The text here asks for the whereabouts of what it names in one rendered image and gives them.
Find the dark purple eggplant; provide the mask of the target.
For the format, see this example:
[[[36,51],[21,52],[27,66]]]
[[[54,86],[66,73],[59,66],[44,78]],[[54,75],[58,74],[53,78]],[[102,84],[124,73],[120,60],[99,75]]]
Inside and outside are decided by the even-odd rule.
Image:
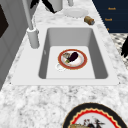
[[[65,63],[70,63],[75,61],[78,58],[78,53],[77,52],[73,52],[71,54],[71,56],[69,58],[67,58],[67,60],[65,61]]]

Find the black rimmed patterned plate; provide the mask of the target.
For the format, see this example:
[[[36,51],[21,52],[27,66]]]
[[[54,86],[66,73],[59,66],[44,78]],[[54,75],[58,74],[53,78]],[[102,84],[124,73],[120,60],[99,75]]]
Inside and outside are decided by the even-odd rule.
[[[64,120],[62,128],[78,128],[95,123],[105,123],[102,128],[127,128],[124,121],[110,108],[98,103],[83,103],[73,108]]]

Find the small white upright thing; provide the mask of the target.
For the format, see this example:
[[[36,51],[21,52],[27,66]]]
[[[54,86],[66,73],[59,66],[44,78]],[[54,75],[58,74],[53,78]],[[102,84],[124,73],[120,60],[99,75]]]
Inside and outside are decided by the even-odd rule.
[[[69,6],[73,6],[73,5],[74,5],[73,0],[68,0],[68,5],[69,5]]]

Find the small brown round thing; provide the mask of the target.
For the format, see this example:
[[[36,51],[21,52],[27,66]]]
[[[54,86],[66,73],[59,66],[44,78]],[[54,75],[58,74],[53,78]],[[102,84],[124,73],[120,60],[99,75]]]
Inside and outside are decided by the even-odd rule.
[[[95,24],[94,19],[91,18],[90,16],[85,16],[84,22],[86,22],[88,25],[94,25]]]

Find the white cylindrical container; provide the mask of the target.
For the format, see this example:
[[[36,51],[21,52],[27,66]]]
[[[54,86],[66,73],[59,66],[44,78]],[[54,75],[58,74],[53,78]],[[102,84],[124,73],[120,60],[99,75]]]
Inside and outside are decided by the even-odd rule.
[[[51,0],[51,4],[55,11],[61,11],[63,9],[63,1],[62,0]]]

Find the plain white plate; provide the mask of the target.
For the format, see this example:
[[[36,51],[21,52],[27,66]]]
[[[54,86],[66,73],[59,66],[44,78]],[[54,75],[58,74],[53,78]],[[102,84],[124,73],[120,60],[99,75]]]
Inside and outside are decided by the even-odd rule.
[[[88,11],[81,8],[69,8],[64,10],[64,15],[72,18],[82,18],[88,15]]]

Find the white tap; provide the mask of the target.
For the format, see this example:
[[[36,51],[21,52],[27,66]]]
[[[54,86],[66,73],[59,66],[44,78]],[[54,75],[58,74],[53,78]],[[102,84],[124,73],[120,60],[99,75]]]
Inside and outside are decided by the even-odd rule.
[[[22,0],[22,3],[23,3],[23,7],[24,7],[27,24],[28,24],[27,34],[28,34],[30,46],[33,49],[37,49],[39,47],[38,30],[32,24],[27,0]]]

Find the grey sink with basin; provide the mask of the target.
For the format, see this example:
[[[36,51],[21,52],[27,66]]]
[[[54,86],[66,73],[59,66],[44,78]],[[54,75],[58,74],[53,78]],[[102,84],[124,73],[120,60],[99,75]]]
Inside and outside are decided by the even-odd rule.
[[[40,47],[26,45],[11,83],[14,85],[117,85],[119,83],[103,41],[95,26],[46,26],[39,31]],[[78,70],[65,69],[58,55],[78,49],[87,64]]]

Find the red rimmed plate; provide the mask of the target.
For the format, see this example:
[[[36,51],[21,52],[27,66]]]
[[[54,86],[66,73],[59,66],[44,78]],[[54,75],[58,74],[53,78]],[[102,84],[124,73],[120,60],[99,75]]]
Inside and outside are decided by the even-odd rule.
[[[78,58],[73,62],[65,63],[67,58],[69,58],[73,52],[78,53]],[[78,49],[66,49],[58,55],[58,63],[65,69],[78,70],[87,64],[87,56],[84,52]]]

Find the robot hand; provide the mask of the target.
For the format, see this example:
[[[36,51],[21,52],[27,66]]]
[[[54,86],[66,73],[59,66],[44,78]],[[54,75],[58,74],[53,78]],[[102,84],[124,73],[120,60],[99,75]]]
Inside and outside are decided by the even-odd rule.
[[[124,56],[124,58],[128,55],[128,41],[125,41],[122,46],[121,56],[122,55]]]
[[[31,4],[30,4],[30,9],[32,9],[36,4],[38,4],[39,1],[40,1],[40,0],[32,0],[32,1],[31,1]],[[57,11],[55,11],[55,10],[53,9],[52,4],[51,4],[48,0],[41,0],[41,1],[42,1],[42,3],[50,10],[50,12],[52,12],[52,13],[56,13],[56,12],[57,12]]]

